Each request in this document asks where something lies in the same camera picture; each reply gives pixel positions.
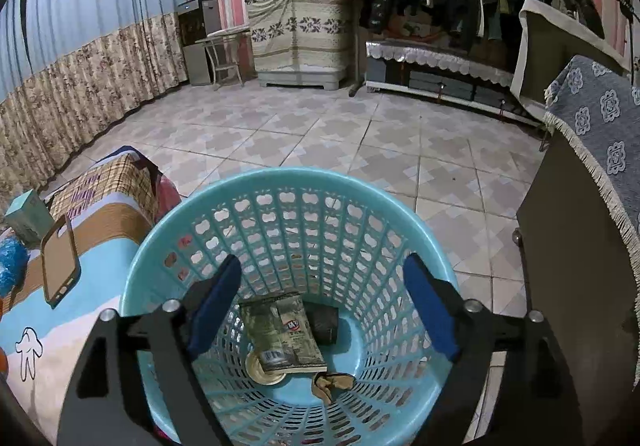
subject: fringe trim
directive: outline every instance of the fringe trim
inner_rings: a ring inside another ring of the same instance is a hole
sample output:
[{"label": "fringe trim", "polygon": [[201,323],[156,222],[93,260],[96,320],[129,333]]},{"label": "fringe trim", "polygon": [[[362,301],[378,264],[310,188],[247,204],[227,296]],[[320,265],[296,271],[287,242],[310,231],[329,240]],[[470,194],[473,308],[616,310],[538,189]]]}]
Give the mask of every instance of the fringe trim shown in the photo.
[{"label": "fringe trim", "polygon": [[[550,125],[560,130],[569,145],[574,149],[578,158],[580,158],[587,170],[589,170],[589,173],[591,173],[591,176],[598,185],[600,196],[607,204],[611,218],[620,231],[620,236],[626,245],[626,250],[628,251],[631,262],[631,269],[633,270],[636,280],[638,290],[638,294],[636,295],[636,318],[638,319],[638,328],[640,329],[640,237],[638,237],[638,230],[636,230],[636,227],[629,218],[606,171],[602,169],[602,166],[600,166],[594,156],[591,155],[591,152],[582,144],[580,137],[575,134],[566,122],[549,111],[545,113],[543,121],[547,126]],[[636,380],[634,381],[634,387],[638,384],[638,381],[640,381],[640,343],[638,343],[638,360],[636,363]]]}]

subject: brown phone case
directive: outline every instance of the brown phone case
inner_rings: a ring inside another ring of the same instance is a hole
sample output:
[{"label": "brown phone case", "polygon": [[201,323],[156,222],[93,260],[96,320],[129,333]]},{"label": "brown phone case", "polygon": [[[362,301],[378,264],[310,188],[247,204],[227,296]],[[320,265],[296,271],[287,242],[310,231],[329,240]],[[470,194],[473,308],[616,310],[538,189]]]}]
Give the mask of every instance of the brown phone case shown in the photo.
[{"label": "brown phone case", "polygon": [[[66,232],[58,236],[58,230],[66,225]],[[78,281],[80,263],[74,240],[71,220],[62,215],[47,232],[40,245],[42,255],[42,276],[44,298],[51,308],[62,300],[64,295]]]}]

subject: screw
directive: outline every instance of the screw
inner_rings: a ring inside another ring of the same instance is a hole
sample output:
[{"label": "screw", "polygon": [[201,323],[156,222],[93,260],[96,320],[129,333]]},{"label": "screw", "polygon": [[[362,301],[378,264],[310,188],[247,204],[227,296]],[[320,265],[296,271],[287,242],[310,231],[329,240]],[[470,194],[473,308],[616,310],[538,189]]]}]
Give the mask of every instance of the screw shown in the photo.
[{"label": "screw", "polygon": [[116,309],[105,309],[100,313],[100,319],[102,321],[111,321],[118,315]]},{"label": "screw", "polygon": [[533,323],[542,323],[545,320],[545,317],[540,311],[531,311],[528,316]]},{"label": "screw", "polygon": [[465,311],[467,312],[480,312],[484,306],[478,300],[465,301]]},{"label": "screw", "polygon": [[171,299],[162,304],[162,310],[164,312],[176,312],[180,308],[180,300]]}]

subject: small table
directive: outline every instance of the small table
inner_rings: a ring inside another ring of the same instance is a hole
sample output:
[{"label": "small table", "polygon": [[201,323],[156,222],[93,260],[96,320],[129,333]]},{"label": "small table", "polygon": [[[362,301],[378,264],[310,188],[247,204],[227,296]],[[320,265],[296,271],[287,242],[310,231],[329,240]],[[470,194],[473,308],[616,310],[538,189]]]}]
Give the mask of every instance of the small table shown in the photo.
[{"label": "small table", "polygon": [[[207,35],[206,38],[198,40],[196,43],[204,45],[204,49],[209,57],[213,70],[213,84],[218,82],[218,72],[235,70],[238,80],[242,86],[242,76],[238,58],[240,40],[249,33],[248,25],[238,25],[228,29],[220,29]],[[218,55],[217,47],[223,47],[223,54]]]}]

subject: laundry basket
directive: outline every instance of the laundry basket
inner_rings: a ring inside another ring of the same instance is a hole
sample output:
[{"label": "laundry basket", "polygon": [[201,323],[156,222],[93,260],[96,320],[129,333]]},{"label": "laundry basket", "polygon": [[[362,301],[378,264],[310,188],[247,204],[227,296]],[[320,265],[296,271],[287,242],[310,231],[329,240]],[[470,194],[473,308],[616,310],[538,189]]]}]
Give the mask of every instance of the laundry basket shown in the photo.
[{"label": "laundry basket", "polygon": [[[450,369],[404,289],[402,263],[413,251],[457,285],[431,232],[387,193],[317,169],[251,171],[216,182],[153,229],[133,260],[120,313],[181,298],[232,253],[242,263],[238,297],[193,368],[234,444],[404,445]],[[339,308],[338,343],[321,350],[330,372],[357,381],[329,407],[311,394],[308,374],[262,386],[244,369],[249,342],[238,300],[287,287]],[[140,352],[140,362],[152,415],[177,441],[150,353]]]}]

